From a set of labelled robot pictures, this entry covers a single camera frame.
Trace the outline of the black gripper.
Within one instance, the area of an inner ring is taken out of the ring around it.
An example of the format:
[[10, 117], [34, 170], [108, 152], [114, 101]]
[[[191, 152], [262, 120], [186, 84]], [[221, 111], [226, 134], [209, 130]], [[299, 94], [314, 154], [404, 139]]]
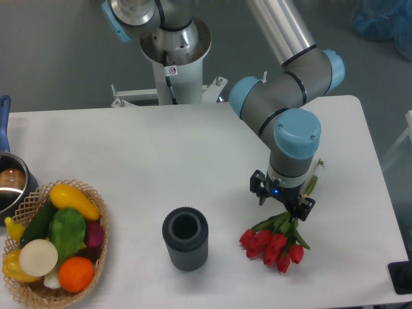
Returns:
[[306, 221], [311, 213], [315, 200], [308, 196], [300, 195], [303, 183], [297, 187], [286, 188], [280, 185], [279, 180], [272, 181], [260, 170], [255, 170], [250, 177], [250, 191], [259, 198], [262, 205], [267, 198], [280, 201], [292, 218]]

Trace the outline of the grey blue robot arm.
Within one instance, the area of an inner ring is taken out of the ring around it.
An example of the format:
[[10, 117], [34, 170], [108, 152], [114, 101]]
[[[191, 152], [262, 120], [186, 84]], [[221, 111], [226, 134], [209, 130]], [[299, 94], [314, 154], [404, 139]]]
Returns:
[[[250, 190], [305, 220], [315, 202], [300, 190], [319, 147], [321, 124], [303, 106], [342, 82], [344, 64], [334, 51], [317, 47], [292, 1], [247, 4], [283, 69], [269, 83], [245, 77], [229, 95], [237, 116], [270, 149], [267, 171], [251, 176]], [[193, 15], [191, 1], [104, 1], [102, 10], [119, 39], [140, 41], [153, 65], [159, 104], [205, 100], [203, 58], [211, 33]]]

